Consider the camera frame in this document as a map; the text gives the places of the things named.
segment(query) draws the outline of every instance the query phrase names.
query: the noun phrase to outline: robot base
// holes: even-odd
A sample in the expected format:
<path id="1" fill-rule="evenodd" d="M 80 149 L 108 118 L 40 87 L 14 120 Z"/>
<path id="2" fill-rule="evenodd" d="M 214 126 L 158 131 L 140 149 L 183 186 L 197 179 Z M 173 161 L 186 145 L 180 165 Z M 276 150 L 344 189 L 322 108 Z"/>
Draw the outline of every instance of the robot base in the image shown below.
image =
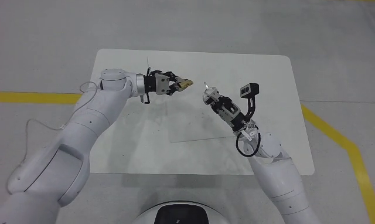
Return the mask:
<path id="1" fill-rule="evenodd" d="M 229 224 L 218 211 L 191 201 L 171 201 L 140 214 L 133 224 Z"/>

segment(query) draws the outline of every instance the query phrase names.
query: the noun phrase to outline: gray floor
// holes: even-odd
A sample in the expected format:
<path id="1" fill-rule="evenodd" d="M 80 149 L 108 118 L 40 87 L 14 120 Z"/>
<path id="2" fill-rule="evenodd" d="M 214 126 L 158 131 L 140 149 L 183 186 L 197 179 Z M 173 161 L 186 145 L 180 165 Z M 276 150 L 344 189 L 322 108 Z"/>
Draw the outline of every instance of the gray floor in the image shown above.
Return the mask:
<path id="1" fill-rule="evenodd" d="M 360 147 L 375 181 L 375 3 L 0 0 L 0 91 L 78 93 L 102 48 L 287 55 L 301 102 Z M 72 108 L 0 103 L 0 184 L 22 158 L 26 120 L 58 126 Z M 346 152 L 306 128 L 315 174 L 303 181 L 322 223 L 369 223 Z M 53 135 L 32 127 L 31 152 Z M 0 203 L 6 197 L 1 188 Z M 253 176 L 130 174 L 92 174 L 58 223 L 130 223 L 179 199 L 206 203 L 232 223 L 282 223 Z"/>

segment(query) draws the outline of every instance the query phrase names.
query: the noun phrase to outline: white cable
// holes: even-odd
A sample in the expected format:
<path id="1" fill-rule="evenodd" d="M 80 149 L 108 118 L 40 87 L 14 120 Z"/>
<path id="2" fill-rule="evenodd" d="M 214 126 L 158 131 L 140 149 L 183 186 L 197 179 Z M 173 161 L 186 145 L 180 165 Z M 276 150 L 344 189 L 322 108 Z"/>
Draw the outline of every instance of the white cable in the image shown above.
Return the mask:
<path id="1" fill-rule="evenodd" d="M 69 121 L 71 120 L 71 118 L 73 117 L 73 115 L 78 111 L 80 110 L 81 108 L 83 108 L 86 104 L 88 104 L 90 101 L 92 101 L 92 99 L 95 97 L 95 95 L 97 94 L 98 92 L 98 85 L 96 85 L 95 82 L 85 82 L 83 83 L 81 86 L 80 86 L 80 91 L 82 93 L 84 93 L 84 91 L 82 91 L 82 86 L 84 84 L 87 84 L 87 83 L 92 83 L 95 85 L 95 93 L 93 94 L 93 96 L 87 101 L 85 102 L 82 106 L 80 106 L 79 108 L 75 109 L 75 111 L 70 115 L 69 119 L 66 121 L 65 124 L 63 124 L 60 128 L 53 128 L 51 126 L 48 126 L 46 125 L 45 123 L 41 122 L 41 121 L 38 121 L 37 119 L 34 119 L 34 118 L 31 118 L 31 119 L 28 119 L 27 122 L 26 122 L 26 125 L 25 125 L 25 153 L 23 155 L 23 158 L 22 158 L 22 161 L 12 170 L 11 174 L 8 176 L 8 178 L 6 179 L 6 190 L 8 191 L 8 193 L 11 195 L 12 193 L 10 192 L 9 188 L 8 188 L 8 185 L 9 185 L 9 179 L 11 178 L 12 174 L 14 173 L 14 171 L 16 171 L 16 169 L 18 169 L 19 167 L 21 167 L 23 165 L 23 163 L 26 161 L 26 157 L 28 156 L 28 152 L 29 152 L 29 145 L 28 145 L 28 138 L 29 138 L 29 131 L 28 131 L 28 128 L 29 128 L 29 123 L 31 121 L 34 121 L 50 130 L 55 130 L 55 131 L 60 131 L 60 130 L 64 130 L 65 126 L 68 125 Z"/>

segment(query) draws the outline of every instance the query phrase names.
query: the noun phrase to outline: white table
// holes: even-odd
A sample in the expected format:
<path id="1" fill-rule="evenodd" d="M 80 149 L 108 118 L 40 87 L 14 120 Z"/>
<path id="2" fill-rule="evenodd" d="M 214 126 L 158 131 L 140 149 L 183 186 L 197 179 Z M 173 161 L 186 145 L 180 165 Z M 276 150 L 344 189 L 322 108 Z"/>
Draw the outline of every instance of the white table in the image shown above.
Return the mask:
<path id="1" fill-rule="evenodd" d="M 253 174 L 235 148 L 230 127 L 202 102 L 203 82 L 216 86 L 244 113 L 239 89 L 260 85 L 253 119 L 261 132 L 272 132 L 291 155 L 301 175 L 314 165 L 290 60 L 286 56 L 102 49 L 91 81 L 104 69 L 146 73 L 149 65 L 191 79 L 194 85 L 173 96 L 150 94 L 151 104 L 129 99 L 119 119 L 97 140 L 93 173 Z"/>

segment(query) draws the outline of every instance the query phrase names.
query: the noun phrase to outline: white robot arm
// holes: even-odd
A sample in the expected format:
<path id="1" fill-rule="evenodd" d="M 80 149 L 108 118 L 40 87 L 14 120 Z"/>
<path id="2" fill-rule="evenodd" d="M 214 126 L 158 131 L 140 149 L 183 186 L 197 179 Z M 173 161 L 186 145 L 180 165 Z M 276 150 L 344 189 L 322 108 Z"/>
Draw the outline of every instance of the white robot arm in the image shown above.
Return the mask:
<path id="1" fill-rule="evenodd" d="M 244 115 L 228 97 L 221 96 L 215 87 L 206 84 L 203 101 L 232 128 L 237 136 L 236 148 L 247 157 L 254 175 L 264 193 L 277 207 L 286 224 L 320 224 L 305 195 L 301 176 L 282 144 L 271 134 L 261 135 L 251 119 L 255 112 L 255 95 L 259 85 L 250 83 L 240 89 L 242 98 L 248 99 L 248 112 Z M 238 147 L 243 141 L 243 151 Z M 271 158 L 265 164 L 259 158 Z"/>
<path id="2" fill-rule="evenodd" d="M 172 95 L 193 84 L 172 72 L 149 71 L 146 76 L 122 69 L 101 73 L 100 89 L 84 93 L 53 142 L 11 175 L 8 190 L 12 195 L 0 209 L 0 223 L 55 223 L 60 207 L 72 202 L 88 179 L 91 148 L 118 118 L 128 98 L 141 96 L 144 102 L 146 95 L 145 103 L 149 103 L 149 92 Z"/>

